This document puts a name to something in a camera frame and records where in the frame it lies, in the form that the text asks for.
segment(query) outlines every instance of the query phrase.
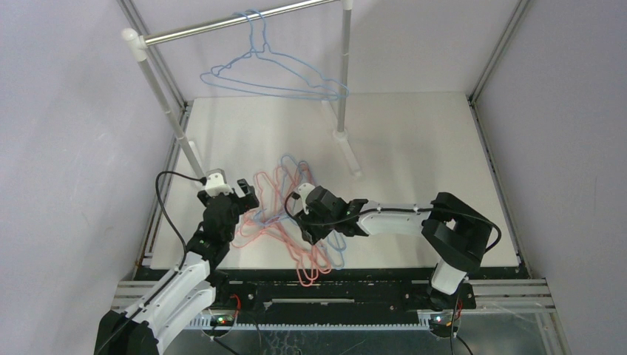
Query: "vertical pole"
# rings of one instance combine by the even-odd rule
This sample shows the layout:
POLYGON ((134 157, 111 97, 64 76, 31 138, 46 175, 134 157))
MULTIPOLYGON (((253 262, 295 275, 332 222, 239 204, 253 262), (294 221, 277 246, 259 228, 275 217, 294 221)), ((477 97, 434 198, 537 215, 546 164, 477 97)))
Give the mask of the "vertical pole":
MULTIPOLYGON (((148 27, 146 26, 146 23, 141 18, 141 14, 135 6, 133 0, 118 0, 118 5, 120 5, 120 8, 126 16, 126 19, 129 20, 131 26, 136 29, 138 33, 141 33, 143 35, 150 33, 148 27)), ((180 89, 178 88, 178 85, 176 84, 174 76, 172 75, 172 72, 170 72, 170 69, 166 64, 166 61, 163 60, 163 56, 161 55, 161 51, 159 51, 159 48, 157 48, 156 46, 149 48, 146 54, 152 62, 155 71, 161 78, 161 81, 166 85, 166 88, 170 91, 172 97, 176 100, 176 104, 180 107, 180 109, 184 109, 185 98, 180 92, 180 89)))
MULTIPOLYGON (((353 1, 342 0, 344 8, 342 17, 342 71, 340 72, 340 82, 348 85, 348 45, 350 42, 350 15, 353 12, 353 1)), ((346 116, 346 89, 340 88, 340 94, 344 97, 339 99, 337 112, 337 132, 344 132, 344 119, 346 116)))
POLYGON ((152 89, 152 92, 155 94, 157 101, 159 101, 159 105, 161 106, 163 113, 165 113, 166 117, 168 118, 168 122, 174 130, 174 136, 176 137, 181 150, 183 150, 183 154, 185 154, 185 156, 187 157, 189 165, 192 166, 192 169, 194 170, 194 173, 198 178, 203 178, 205 176, 203 168, 200 167, 200 163, 198 162, 198 159, 196 159, 196 155, 194 155, 192 147, 189 145, 189 141, 187 139, 187 136, 185 135, 185 132, 183 131, 183 128, 180 126, 176 115, 172 111, 170 103, 168 102, 166 95, 163 93, 157 77, 155 77, 155 74, 150 68, 150 64, 148 63, 148 56, 146 54, 146 45, 142 44, 142 40, 139 37, 137 31, 130 28, 122 31, 122 38, 129 45, 131 52, 135 57, 135 60, 141 68, 141 72, 146 77, 146 80, 150 85, 150 89, 152 89))

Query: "pole base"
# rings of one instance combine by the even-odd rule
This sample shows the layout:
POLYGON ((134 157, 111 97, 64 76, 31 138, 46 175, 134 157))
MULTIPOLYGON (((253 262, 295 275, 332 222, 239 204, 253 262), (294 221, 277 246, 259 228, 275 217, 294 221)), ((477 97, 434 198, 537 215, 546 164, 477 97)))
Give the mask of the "pole base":
MULTIPOLYGON (((336 127, 337 117, 329 101, 322 102, 322 111, 324 111, 327 120, 333 125, 333 127, 336 127)), ((353 148, 350 147, 350 143, 348 142, 347 130, 344 129, 344 132, 337 132, 337 128, 334 128, 333 138, 338 143, 339 148, 342 151, 344 158, 346 159, 346 163, 348 164, 348 168, 352 176, 354 176, 355 178, 360 178, 361 176, 363 176, 362 167, 359 165, 357 157, 353 152, 353 148)))

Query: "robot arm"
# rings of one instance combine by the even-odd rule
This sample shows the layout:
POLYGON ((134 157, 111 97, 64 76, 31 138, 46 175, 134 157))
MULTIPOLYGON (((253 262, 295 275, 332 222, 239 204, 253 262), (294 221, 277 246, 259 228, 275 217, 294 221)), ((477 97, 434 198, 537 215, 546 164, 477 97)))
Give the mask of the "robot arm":
POLYGON ((226 276, 216 267, 228 253, 240 215, 257 208, 254 188, 237 181, 237 196, 221 170, 209 173, 198 198, 203 222, 186 244, 183 265, 174 268, 123 313, 109 311, 98 327, 95 354, 159 355, 203 309, 220 297, 226 276))
POLYGON ((365 199, 345 202, 308 183, 297 191, 294 197, 302 201, 302 211, 292 217, 302 230, 302 238, 312 245, 333 230, 349 237, 422 234, 441 257, 430 286, 446 295, 454 294, 466 275, 479 269, 489 250, 492 227, 499 231, 494 223, 447 192, 438 193, 430 203, 386 205, 365 199), (452 220, 455 226, 449 228, 452 220))

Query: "white bracket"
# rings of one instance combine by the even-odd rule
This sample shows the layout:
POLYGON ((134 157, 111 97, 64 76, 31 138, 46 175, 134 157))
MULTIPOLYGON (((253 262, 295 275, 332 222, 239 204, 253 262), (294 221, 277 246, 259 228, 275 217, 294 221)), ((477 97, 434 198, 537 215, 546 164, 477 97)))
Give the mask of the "white bracket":
POLYGON ((453 268, 444 259, 440 258, 431 277, 431 286, 445 294, 454 294, 465 277, 465 271, 453 268))
POLYGON ((307 203, 305 201, 307 200, 309 193, 312 192, 314 188, 315 186, 310 183, 301 183, 296 189, 298 191, 298 195, 300 195, 302 210, 305 211, 305 214, 309 214, 309 209, 307 208, 307 203))
POLYGON ((172 312, 166 324, 155 334, 157 338, 157 349, 159 354, 163 354, 172 340, 189 325, 203 309, 215 302, 216 289, 206 281, 201 281, 189 292, 185 299, 172 312))
POLYGON ((344 10, 352 10, 353 9, 353 0, 342 0, 342 8, 344 10))
POLYGON ((131 53, 137 62, 145 61, 148 58, 146 50, 146 42, 143 41, 143 36, 139 35, 136 30, 132 28, 125 28, 122 30, 122 39, 126 41, 126 44, 131 49, 131 53))
POLYGON ((233 189, 226 183, 224 170, 214 169, 207 174, 207 183, 205 183, 205 191, 211 197, 219 194, 228 195, 233 189))

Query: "horizontal rail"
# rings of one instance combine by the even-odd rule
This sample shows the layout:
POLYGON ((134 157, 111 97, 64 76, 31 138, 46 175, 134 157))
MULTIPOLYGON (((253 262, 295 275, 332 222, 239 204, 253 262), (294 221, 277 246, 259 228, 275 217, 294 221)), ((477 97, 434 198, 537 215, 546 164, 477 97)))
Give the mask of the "horizontal rail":
MULTIPOLYGON (((295 4, 283 5, 267 10, 260 11, 263 17, 270 17, 275 15, 281 15, 282 13, 290 13, 296 10, 303 10, 309 7, 314 7, 322 4, 330 4, 331 2, 335 2, 337 0, 308 0, 301 1, 295 4)), ((248 15, 248 19, 251 21, 260 19, 261 16, 257 13, 252 13, 248 15)), ((245 16, 233 15, 225 18, 221 18, 218 20, 207 21, 201 24, 193 24, 191 26, 180 27, 174 30, 164 31, 160 33, 154 33, 151 35, 145 35, 143 37, 144 43, 146 43, 147 47, 150 47, 154 44, 159 44, 168 41, 174 41, 175 39, 185 38, 189 36, 194 36, 200 33, 210 32, 219 30, 221 28, 235 26, 236 24, 245 24, 248 19, 245 16)))

